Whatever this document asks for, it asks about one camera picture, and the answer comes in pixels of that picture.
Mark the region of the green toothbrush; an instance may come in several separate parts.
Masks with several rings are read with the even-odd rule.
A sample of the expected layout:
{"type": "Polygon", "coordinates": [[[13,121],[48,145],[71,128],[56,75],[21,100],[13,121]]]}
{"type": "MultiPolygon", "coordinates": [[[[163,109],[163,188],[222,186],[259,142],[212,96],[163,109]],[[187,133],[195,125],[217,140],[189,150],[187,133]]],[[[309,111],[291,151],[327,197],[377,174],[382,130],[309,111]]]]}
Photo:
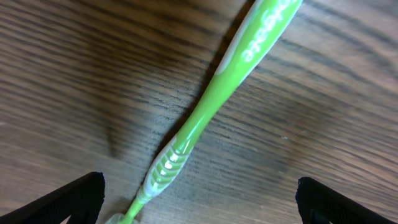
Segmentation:
{"type": "Polygon", "coordinates": [[[208,123],[285,31],[302,0],[255,1],[237,29],[199,102],[153,160],[126,213],[108,223],[136,223],[136,216],[179,175],[208,123]]]}

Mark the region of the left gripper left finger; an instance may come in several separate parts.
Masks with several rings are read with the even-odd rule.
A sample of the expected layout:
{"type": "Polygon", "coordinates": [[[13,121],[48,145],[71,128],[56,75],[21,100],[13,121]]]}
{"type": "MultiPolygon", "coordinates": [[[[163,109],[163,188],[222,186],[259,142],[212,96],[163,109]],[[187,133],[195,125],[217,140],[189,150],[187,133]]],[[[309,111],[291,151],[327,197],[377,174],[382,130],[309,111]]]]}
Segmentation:
{"type": "Polygon", "coordinates": [[[21,208],[1,216],[1,223],[96,223],[105,198],[101,172],[90,172],[21,208]]]}

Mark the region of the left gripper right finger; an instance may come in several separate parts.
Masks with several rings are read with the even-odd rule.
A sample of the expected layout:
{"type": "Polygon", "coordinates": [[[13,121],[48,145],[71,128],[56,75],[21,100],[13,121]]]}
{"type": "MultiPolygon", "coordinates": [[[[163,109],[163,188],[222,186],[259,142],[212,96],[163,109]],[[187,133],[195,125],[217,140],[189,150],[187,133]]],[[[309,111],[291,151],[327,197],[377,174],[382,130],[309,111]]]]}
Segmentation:
{"type": "Polygon", "coordinates": [[[311,177],[301,177],[295,194],[303,224],[395,224],[311,177]]]}

